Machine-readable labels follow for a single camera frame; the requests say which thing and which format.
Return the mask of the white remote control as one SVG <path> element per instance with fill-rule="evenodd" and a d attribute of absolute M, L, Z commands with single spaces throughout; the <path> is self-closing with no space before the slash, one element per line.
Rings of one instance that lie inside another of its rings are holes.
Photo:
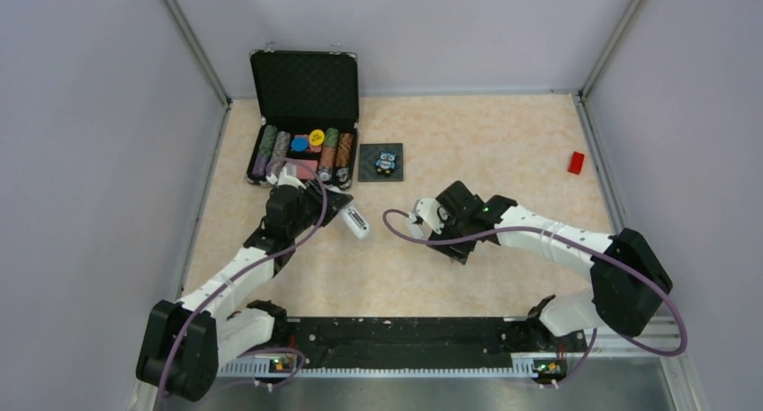
<path fill-rule="evenodd" d="M 338 212 L 338 216 L 345 222 L 353 234 L 360 240 L 366 239 L 371 231 L 369 222 L 355 207 L 350 204 Z"/>

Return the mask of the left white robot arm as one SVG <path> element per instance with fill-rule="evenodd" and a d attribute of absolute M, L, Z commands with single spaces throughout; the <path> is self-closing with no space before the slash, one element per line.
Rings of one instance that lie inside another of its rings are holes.
<path fill-rule="evenodd" d="M 277 351 L 288 340 L 283 310 L 269 303 L 245 305 L 256 288 L 282 270 L 297 245 L 341 218 L 353 234 L 368 236 L 368 221 L 352 195 L 316 180 L 289 177 L 274 186 L 259 226 L 220 271 L 176 301 L 150 311 L 136 363 L 136 378 L 163 393 L 196 402 L 221 367 L 262 345 Z"/>

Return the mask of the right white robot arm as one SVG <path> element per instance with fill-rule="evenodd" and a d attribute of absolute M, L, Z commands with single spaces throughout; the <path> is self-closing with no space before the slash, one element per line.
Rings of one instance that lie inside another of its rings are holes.
<path fill-rule="evenodd" d="M 567 334 L 607 326 L 640 335 L 673 284 L 645 237 L 624 228 L 614 235 L 545 218 L 517 201 L 494 195 L 484 201 L 456 181 L 435 198 L 417 200 L 413 224 L 426 224 L 433 249 L 465 264 L 477 242 L 523 249 L 587 280 L 589 288 L 550 296 L 533 307 L 530 343 L 551 350 Z"/>

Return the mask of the pink card deck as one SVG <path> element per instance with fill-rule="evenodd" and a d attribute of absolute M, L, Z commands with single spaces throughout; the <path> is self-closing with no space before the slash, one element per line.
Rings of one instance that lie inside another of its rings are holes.
<path fill-rule="evenodd" d="M 291 175 L 300 180 L 312 180 L 315 178 L 318 161 L 311 159 L 294 159 L 284 164 L 287 175 Z"/>

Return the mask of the blue poker chip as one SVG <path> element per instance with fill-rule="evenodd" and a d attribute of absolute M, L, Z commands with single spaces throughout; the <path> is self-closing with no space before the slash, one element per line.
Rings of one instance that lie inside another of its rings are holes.
<path fill-rule="evenodd" d="M 305 134 L 295 135 L 290 144 L 291 151 L 303 152 L 310 148 L 308 136 Z"/>

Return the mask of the yellow poker chip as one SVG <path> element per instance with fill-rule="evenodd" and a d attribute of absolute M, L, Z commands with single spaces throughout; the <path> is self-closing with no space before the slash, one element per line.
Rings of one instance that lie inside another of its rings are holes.
<path fill-rule="evenodd" d="M 325 142 L 325 132 L 323 130 L 313 130 L 308 137 L 311 147 L 322 147 Z"/>

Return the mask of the dark grey lego baseplate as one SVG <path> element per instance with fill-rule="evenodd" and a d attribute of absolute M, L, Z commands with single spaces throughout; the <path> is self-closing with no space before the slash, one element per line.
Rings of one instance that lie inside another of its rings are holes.
<path fill-rule="evenodd" d="M 361 144 L 356 165 L 358 182 L 403 182 L 404 146 L 402 143 Z"/>

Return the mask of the blue owl toy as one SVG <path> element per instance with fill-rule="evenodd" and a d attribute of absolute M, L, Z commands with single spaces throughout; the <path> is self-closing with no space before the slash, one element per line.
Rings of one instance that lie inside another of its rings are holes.
<path fill-rule="evenodd" d="M 397 157 L 393 152 L 380 152 L 374 165 L 376 174 L 391 176 L 397 168 Z"/>

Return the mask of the black poker chip case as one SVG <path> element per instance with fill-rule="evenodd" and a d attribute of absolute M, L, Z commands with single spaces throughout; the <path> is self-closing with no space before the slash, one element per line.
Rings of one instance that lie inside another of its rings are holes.
<path fill-rule="evenodd" d="M 347 51 L 256 49 L 249 55 L 260 123 L 245 179 L 267 186 L 274 153 L 318 161 L 327 184 L 353 182 L 360 121 L 357 55 Z M 295 135 L 325 132 L 322 147 L 291 151 Z"/>

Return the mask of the red lego brick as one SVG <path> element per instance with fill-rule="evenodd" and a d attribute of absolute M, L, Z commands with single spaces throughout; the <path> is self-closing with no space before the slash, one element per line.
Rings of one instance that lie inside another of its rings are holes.
<path fill-rule="evenodd" d="M 580 175 L 582 173 L 586 155 L 579 151 L 573 151 L 570 156 L 570 162 L 567 171 L 571 174 Z"/>

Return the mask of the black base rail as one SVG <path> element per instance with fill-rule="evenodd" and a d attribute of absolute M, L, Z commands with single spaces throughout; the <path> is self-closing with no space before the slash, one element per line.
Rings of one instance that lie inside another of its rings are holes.
<path fill-rule="evenodd" d="M 219 377 L 514 378 L 550 384 L 588 354 L 589 334 L 550 334 L 533 319 L 500 317 L 287 317 L 249 310 L 151 321 L 138 377 L 199 397 Z"/>

